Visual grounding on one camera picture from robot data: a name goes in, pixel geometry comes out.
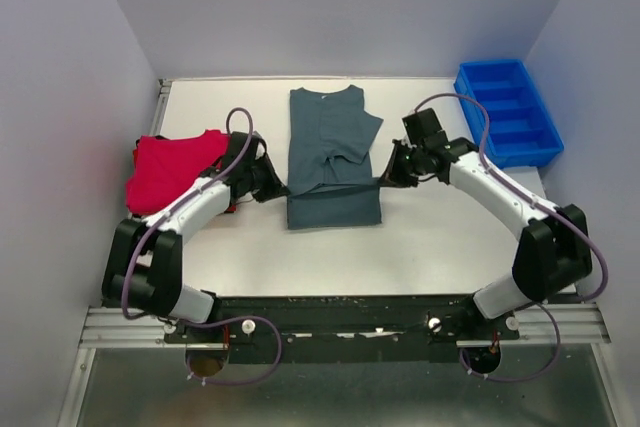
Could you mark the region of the grey-blue t shirt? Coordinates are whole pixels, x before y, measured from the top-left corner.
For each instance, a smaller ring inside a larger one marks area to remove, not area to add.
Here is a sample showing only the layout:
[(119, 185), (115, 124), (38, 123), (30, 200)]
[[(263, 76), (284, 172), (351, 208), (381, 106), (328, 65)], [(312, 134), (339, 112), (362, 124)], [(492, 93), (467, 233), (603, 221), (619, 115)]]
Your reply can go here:
[(370, 150), (383, 120), (366, 112), (354, 85), (333, 93), (290, 92), (287, 227), (374, 226), (382, 222)]

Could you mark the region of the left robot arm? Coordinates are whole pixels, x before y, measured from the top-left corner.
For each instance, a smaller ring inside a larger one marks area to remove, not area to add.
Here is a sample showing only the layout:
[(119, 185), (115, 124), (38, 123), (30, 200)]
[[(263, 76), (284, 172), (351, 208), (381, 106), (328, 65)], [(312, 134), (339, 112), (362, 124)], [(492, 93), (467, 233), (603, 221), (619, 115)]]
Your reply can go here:
[(213, 293), (183, 279), (183, 247), (214, 217), (251, 195), (258, 203), (286, 196), (257, 133), (233, 132), (226, 152), (203, 170), (191, 187), (158, 213), (126, 218), (115, 229), (101, 285), (102, 299), (131, 311), (139, 309), (187, 322), (201, 342), (214, 340), (222, 327)]

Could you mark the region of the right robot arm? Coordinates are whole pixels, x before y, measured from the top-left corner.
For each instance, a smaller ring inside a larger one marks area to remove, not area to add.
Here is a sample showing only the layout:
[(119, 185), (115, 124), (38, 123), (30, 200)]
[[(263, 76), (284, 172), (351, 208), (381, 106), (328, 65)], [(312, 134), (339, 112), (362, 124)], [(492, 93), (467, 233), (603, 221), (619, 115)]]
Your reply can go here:
[(542, 302), (592, 273), (586, 216), (541, 199), (500, 173), (465, 138), (438, 146), (394, 140), (379, 179), (384, 187), (409, 188), (438, 179), (467, 194), (496, 217), (518, 241), (510, 271), (471, 296), (460, 326), (480, 339), (496, 327), (496, 318)]

